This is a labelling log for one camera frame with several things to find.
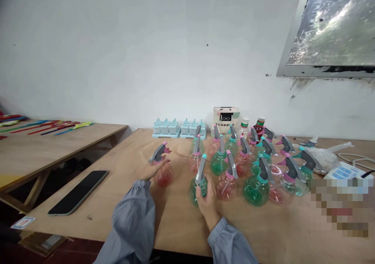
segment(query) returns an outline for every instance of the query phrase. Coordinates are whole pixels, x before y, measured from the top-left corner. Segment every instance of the window frame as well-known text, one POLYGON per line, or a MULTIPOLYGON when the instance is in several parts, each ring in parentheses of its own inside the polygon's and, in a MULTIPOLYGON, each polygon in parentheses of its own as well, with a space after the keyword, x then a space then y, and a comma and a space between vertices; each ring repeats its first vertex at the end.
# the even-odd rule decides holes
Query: window frame
POLYGON ((287 65, 308 0, 300 0, 281 56, 277 77, 375 78, 375 66, 287 65))

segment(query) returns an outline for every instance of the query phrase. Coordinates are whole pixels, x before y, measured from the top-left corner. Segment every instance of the pixelated area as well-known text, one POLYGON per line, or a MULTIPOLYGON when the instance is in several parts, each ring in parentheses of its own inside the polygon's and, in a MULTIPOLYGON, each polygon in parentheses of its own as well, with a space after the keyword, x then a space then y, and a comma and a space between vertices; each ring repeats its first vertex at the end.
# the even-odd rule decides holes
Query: pixelated area
POLYGON ((369 237, 375 211, 372 179, 314 179, 311 200, 333 230, 342 231, 344 237, 369 237))

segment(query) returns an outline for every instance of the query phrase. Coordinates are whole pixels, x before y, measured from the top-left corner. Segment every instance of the window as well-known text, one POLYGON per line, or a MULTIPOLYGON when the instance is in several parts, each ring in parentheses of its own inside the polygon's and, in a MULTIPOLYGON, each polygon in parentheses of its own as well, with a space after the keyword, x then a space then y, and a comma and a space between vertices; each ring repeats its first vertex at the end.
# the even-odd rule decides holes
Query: window
POLYGON ((368 78, 374 72, 375 0, 300 0, 277 76, 368 78))

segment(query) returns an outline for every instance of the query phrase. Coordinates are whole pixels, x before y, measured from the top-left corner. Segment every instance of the light blue popsicle mold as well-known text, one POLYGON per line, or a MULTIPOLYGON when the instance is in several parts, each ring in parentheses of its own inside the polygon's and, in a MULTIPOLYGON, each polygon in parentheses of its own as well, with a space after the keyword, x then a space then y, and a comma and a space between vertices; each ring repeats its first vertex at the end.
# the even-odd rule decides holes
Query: light blue popsicle mold
POLYGON ((156 122, 154 122, 153 130, 154 133, 152 134, 152 138, 178 138, 181 132, 181 128, 179 127, 179 123, 176 121, 176 119, 173 121, 168 121, 168 119, 161 121, 158 118, 156 122))
POLYGON ((200 129, 200 139, 204 140, 206 139, 206 125, 203 123, 203 120, 200 120, 200 122, 195 121, 188 121, 186 119, 182 125, 181 125, 181 134, 180 138, 194 138, 195 131, 198 125, 201 125, 200 129))

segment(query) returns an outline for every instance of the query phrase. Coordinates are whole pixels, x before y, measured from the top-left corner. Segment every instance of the black phone screen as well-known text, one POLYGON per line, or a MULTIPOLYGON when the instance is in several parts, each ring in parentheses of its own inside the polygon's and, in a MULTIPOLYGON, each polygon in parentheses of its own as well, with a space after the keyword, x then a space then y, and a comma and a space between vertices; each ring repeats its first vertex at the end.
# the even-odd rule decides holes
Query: black phone screen
POLYGON ((88 174, 49 212, 49 215, 69 215, 73 213, 86 197, 108 174, 107 170, 96 170, 88 174))

